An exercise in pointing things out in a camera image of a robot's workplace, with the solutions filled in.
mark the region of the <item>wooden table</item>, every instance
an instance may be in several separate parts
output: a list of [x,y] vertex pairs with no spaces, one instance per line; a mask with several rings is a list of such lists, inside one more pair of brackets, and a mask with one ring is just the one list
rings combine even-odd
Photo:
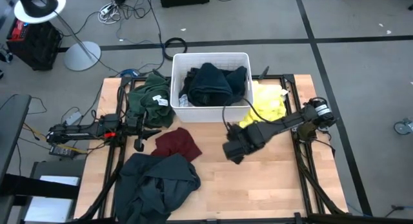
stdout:
[[[310,75],[295,75],[295,79],[301,103],[316,97]],[[119,78],[104,80],[97,116],[116,112],[116,92],[120,81]],[[279,84],[279,80],[266,79],[261,83]],[[146,141],[143,153],[150,154],[156,147],[155,139],[177,127],[187,129],[203,152],[192,162],[201,178],[201,187],[191,193],[169,220],[287,218],[295,212],[306,216],[290,132],[274,136],[264,149],[236,165],[225,158],[222,144],[227,140],[222,123],[181,123],[176,118],[169,129]],[[136,153],[133,148],[135,138],[128,138],[125,160]],[[324,134],[318,133],[318,138],[328,142]],[[90,148],[100,143],[91,141]],[[95,150],[87,158],[75,218],[86,212],[102,188],[108,149]],[[347,211],[331,149],[317,142],[312,144],[312,149],[319,184],[340,209]],[[114,166],[118,153],[115,154]],[[309,184],[308,187],[312,207],[316,211],[314,193]],[[110,215],[112,198],[113,188],[106,200],[106,216]]]

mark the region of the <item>white lamp base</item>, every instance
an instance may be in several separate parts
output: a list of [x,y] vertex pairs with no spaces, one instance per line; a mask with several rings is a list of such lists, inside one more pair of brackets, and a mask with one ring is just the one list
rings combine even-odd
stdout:
[[83,45],[88,49],[90,57],[81,46],[76,43],[65,53],[65,66],[73,71],[83,71],[95,65],[101,57],[101,49],[98,44],[84,41]]

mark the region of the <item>maroon cloth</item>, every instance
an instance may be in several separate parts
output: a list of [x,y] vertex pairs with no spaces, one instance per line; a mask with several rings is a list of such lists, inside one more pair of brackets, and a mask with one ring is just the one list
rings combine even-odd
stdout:
[[168,132],[155,139],[156,149],[151,156],[171,156],[180,153],[188,162],[202,154],[189,132],[183,128]]

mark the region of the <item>yellow cloth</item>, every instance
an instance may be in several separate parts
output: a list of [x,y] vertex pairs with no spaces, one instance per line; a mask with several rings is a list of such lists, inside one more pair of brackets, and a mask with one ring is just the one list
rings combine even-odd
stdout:
[[[269,120],[277,120],[285,116],[285,105],[282,95],[287,91],[283,90],[279,85],[260,85],[258,81],[252,82],[252,91],[254,93],[254,108],[258,114]],[[239,126],[244,128],[253,121],[262,121],[254,113],[252,109],[239,123]]]

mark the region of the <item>dark green cloth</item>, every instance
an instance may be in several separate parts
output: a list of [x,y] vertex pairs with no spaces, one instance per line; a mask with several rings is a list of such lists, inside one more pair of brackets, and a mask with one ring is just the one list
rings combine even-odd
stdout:
[[122,224],[164,224],[199,186],[195,167],[180,154],[133,154],[116,182],[116,216]]
[[[168,106],[159,105],[153,97],[161,96],[168,101]],[[174,121],[174,111],[169,104],[169,81],[155,74],[150,74],[144,85],[128,93],[128,116],[141,115],[147,111],[145,125],[150,128],[169,127]]]
[[204,63],[200,69],[192,68],[186,75],[184,87],[179,93],[188,96],[197,107],[231,105],[245,95],[247,69],[221,70],[212,63]]

